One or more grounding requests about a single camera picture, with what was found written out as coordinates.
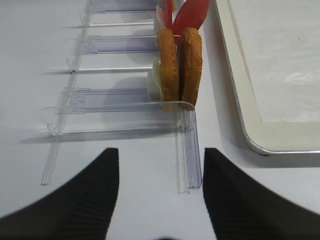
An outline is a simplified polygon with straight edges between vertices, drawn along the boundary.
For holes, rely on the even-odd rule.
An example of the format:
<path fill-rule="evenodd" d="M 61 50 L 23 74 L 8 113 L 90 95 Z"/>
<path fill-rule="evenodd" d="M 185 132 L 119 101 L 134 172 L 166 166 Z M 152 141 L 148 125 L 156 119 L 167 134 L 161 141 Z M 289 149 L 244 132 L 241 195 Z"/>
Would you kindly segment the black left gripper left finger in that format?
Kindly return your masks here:
<path fill-rule="evenodd" d="M 0 219 L 2 240 L 104 240 L 120 185 L 119 151 L 106 148 L 75 177 Z"/>

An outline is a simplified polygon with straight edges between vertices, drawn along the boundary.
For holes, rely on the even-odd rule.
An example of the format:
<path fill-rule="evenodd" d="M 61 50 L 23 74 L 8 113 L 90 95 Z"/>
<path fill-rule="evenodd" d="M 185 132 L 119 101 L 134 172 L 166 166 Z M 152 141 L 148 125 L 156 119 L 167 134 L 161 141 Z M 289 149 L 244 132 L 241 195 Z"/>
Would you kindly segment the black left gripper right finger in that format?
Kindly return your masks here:
<path fill-rule="evenodd" d="M 248 176 L 216 148 L 204 151 L 203 197 L 218 240 L 318 240 L 320 216 Z"/>

